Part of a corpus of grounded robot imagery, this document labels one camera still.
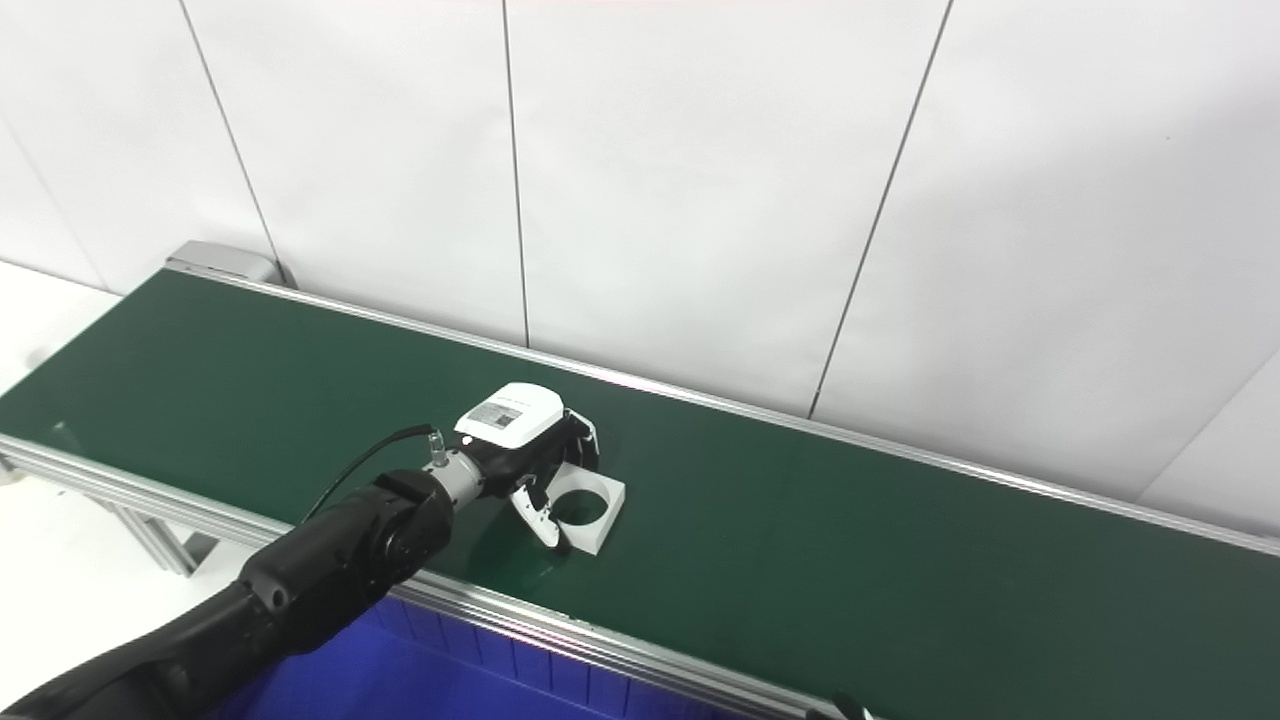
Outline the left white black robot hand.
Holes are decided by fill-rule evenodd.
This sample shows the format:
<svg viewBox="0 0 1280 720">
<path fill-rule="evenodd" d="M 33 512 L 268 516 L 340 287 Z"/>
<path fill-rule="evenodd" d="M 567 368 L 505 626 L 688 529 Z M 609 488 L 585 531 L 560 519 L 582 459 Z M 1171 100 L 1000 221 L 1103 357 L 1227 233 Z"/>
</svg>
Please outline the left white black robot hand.
<svg viewBox="0 0 1280 720">
<path fill-rule="evenodd" d="M 466 413 L 456 424 L 460 452 L 476 468 L 481 498 L 511 501 L 548 548 L 566 551 L 548 489 L 564 464 L 596 470 L 595 425 L 566 407 L 547 387 L 512 382 Z"/>
</svg>

